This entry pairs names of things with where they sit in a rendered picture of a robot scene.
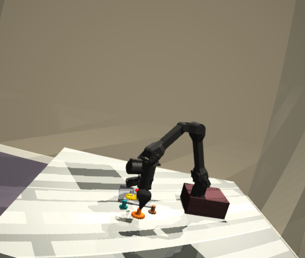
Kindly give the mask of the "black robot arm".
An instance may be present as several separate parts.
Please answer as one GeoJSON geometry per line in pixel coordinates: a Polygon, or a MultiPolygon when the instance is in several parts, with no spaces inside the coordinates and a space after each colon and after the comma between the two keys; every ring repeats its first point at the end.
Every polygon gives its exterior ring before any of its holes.
{"type": "Polygon", "coordinates": [[[165,150],[185,132],[188,132],[192,139],[195,163],[194,169],[191,170],[191,177],[194,182],[191,194],[194,197],[205,198],[206,189],[211,186],[211,182],[208,179],[208,171],[204,167],[203,139],[206,136],[206,127],[195,121],[178,122],[160,140],[146,146],[144,151],[137,157],[138,159],[130,158],[126,163],[126,172],[127,174],[138,174],[138,177],[126,178],[126,186],[140,187],[140,174],[153,177],[156,166],[161,166],[159,159],[164,155],[165,150]]]}

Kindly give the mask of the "dark brown gear with cylindrical hub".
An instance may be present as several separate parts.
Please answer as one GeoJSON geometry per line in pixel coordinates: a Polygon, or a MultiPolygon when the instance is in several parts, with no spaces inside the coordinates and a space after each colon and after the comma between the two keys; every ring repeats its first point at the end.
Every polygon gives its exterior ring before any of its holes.
{"type": "Polygon", "coordinates": [[[155,215],[157,213],[157,211],[155,209],[156,209],[156,206],[154,204],[152,204],[151,209],[148,210],[148,213],[155,215]]]}

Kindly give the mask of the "yellow gear with black stripe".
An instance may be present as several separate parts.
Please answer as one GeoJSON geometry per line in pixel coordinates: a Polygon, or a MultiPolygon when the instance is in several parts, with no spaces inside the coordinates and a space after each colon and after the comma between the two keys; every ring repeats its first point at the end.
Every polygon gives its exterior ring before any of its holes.
{"type": "Polygon", "coordinates": [[[133,200],[133,201],[137,201],[138,200],[138,198],[137,198],[137,196],[135,195],[135,194],[133,194],[133,196],[131,196],[132,194],[126,194],[126,198],[128,198],[128,200],[133,200]]]}

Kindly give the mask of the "orange gear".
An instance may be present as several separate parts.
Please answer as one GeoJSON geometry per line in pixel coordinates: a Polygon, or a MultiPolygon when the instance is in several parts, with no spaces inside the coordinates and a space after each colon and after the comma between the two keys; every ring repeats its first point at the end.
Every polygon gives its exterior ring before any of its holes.
{"type": "Polygon", "coordinates": [[[140,210],[139,208],[137,209],[137,211],[133,211],[131,213],[131,216],[133,218],[136,218],[136,219],[144,219],[145,218],[145,214],[142,213],[142,210],[140,210]]]}

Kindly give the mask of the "cyan gear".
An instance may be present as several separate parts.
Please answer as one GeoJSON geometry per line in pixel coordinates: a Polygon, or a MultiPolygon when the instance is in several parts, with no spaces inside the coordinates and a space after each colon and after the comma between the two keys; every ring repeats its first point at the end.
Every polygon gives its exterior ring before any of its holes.
{"type": "Polygon", "coordinates": [[[128,206],[126,205],[126,202],[127,202],[127,200],[123,199],[122,205],[119,205],[119,207],[121,209],[127,209],[128,206]]]}

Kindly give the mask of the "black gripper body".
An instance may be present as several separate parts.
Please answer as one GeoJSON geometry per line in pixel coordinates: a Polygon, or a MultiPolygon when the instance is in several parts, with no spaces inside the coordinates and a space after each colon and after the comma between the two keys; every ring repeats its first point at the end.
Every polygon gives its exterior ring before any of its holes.
{"type": "Polygon", "coordinates": [[[149,177],[143,174],[140,174],[140,189],[137,192],[137,198],[151,201],[151,190],[152,182],[154,181],[154,176],[149,177]]]}

